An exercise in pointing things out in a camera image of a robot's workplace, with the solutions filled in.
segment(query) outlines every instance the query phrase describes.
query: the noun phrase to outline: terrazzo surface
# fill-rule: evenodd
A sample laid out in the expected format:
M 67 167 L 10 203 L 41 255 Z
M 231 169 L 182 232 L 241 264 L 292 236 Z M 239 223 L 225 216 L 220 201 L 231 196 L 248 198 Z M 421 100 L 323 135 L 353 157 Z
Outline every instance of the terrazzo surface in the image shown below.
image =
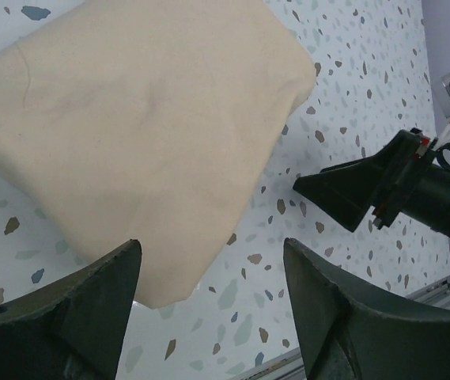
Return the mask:
M 0 50 L 77 6 L 0 1 Z M 291 190 L 297 175 L 376 153 L 395 133 L 435 135 L 422 2 L 266 0 L 314 58 L 317 86 L 289 119 L 250 205 L 194 294 L 133 306 L 118 379 L 227 379 L 297 346 L 282 242 L 406 295 L 450 274 L 448 239 L 401 216 L 348 233 Z M 0 303 L 84 263 L 43 212 L 0 178 Z

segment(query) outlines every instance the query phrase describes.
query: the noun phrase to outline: terrazzo pattern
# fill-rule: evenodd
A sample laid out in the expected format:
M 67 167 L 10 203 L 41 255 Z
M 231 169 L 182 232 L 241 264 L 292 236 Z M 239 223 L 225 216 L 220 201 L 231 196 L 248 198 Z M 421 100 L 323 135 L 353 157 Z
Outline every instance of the terrazzo pattern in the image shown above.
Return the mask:
M 0 50 L 81 3 L 0 2 Z M 297 176 L 377 152 L 395 133 L 435 134 L 421 1 L 266 0 L 312 55 L 309 101 L 289 119 L 248 210 L 186 302 L 135 304 L 118 379 L 221 380 L 297 346 L 282 242 L 400 295 L 450 274 L 448 240 L 400 217 L 355 234 L 291 190 Z M 0 303 L 84 265 L 43 212 L 0 178 Z

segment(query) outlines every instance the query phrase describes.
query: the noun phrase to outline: beige cloth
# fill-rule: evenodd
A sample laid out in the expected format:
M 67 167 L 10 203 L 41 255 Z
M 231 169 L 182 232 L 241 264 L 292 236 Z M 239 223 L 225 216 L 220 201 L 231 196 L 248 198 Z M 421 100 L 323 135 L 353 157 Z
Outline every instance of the beige cloth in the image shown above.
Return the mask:
M 187 298 L 232 234 L 313 63 L 261 0 L 88 0 L 0 53 L 0 174 L 136 299 Z

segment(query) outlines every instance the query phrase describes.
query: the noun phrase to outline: speckled table surface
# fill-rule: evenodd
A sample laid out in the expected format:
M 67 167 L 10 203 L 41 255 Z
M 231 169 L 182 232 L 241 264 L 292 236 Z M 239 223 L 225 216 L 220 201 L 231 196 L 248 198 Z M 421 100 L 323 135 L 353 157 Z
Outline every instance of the speckled table surface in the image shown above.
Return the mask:
M 0 50 L 80 0 L 0 1 Z M 118 379 L 226 379 L 297 346 L 282 241 L 400 295 L 450 274 L 448 239 L 406 217 L 355 234 L 291 190 L 295 177 L 377 152 L 418 126 L 435 135 L 422 2 L 266 0 L 318 70 L 289 119 L 244 218 L 186 302 L 134 305 Z M 0 302 L 84 263 L 43 212 L 0 178 Z

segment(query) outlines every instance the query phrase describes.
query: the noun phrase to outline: folded fabric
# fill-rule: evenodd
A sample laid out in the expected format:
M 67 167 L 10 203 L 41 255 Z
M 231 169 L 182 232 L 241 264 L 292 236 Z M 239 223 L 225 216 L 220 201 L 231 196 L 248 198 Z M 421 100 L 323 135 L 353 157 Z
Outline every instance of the folded fabric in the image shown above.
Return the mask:
M 260 0 L 88 0 L 0 53 L 0 174 L 70 246 L 144 252 L 136 300 L 187 298 L 314 65 Z

